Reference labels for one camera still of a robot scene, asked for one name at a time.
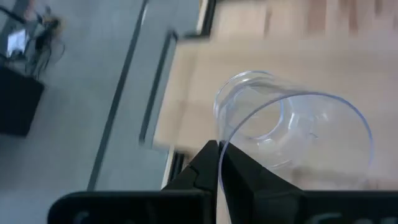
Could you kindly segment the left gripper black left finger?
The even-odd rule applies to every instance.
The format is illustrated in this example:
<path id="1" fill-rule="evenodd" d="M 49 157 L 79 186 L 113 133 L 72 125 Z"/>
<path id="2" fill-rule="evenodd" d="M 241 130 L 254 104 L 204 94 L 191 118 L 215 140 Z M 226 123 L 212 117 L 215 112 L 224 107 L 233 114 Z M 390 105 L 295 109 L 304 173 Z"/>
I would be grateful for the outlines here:
<path id="1" fill-rule="evenodd" d="M 162 190 L 216 189 L 218 178 L 218 143 L 208 141 L 188 166 Z"/>

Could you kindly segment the white paper sheet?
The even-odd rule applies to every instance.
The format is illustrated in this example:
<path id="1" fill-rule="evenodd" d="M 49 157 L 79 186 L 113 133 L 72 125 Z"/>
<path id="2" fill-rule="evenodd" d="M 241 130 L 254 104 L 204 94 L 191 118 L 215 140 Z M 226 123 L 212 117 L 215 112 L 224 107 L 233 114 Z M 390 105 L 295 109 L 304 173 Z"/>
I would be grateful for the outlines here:
<path id="1" fill-rule="evenodd" d="M 8 35 L 6 57 L 10 58 L 14 52 L 24 53 L 30 37 L 25 29 L 17 30 Z"/>

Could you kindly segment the black box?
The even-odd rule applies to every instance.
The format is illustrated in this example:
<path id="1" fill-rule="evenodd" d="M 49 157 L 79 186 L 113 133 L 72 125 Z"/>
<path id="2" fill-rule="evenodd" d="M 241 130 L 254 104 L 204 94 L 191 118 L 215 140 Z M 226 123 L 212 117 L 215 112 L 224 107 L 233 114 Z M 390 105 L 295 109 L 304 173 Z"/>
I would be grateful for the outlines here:
<path id="1" fill-rule="evenodd" d="M 43 92 L 43 83 L 0 66 L 0 134 L 26 136 Z"/>

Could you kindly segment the wooden shelf with black frame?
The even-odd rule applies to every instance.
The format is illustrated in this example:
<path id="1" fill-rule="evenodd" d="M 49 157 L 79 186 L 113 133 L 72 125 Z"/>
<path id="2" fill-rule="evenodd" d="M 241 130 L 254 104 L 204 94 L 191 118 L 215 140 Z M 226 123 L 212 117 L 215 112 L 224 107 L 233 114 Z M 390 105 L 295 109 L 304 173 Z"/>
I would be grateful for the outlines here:
<path id="1" fill-rule="evenodd" d="M 145 138 L 192 156 L 207 141 L 218 141 L 216 92 L 251 70 L 340 96 L 357 107 L 374 140 L 366 189 L 398 190 L 398 39 L 392 37 L 180 41 L 157 124 Z"/>

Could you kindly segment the clear plastic cup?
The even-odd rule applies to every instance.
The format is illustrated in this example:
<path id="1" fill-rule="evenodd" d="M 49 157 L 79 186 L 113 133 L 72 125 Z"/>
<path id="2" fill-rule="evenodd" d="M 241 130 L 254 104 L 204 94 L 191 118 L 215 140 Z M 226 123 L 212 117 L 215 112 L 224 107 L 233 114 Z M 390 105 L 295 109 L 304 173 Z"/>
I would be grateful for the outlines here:
<path id="1" fill-rule="evenodd" d="M 218 141 L 305 190 L 364 190 L 373 161 L 369 124 L 346 99 L 251 70 L 213 103 Z"/>

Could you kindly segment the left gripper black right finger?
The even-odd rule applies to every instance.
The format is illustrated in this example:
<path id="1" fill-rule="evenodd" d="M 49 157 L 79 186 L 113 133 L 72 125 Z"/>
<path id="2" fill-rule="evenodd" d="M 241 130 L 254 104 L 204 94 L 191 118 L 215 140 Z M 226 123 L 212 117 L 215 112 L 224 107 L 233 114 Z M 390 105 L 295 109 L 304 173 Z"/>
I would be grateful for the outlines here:
<path id="1" fill-rule="evenodd" d="M 232 224 L 305 224 L 302 191 L 235 145 L 220 156 L 221 183 Z"/>

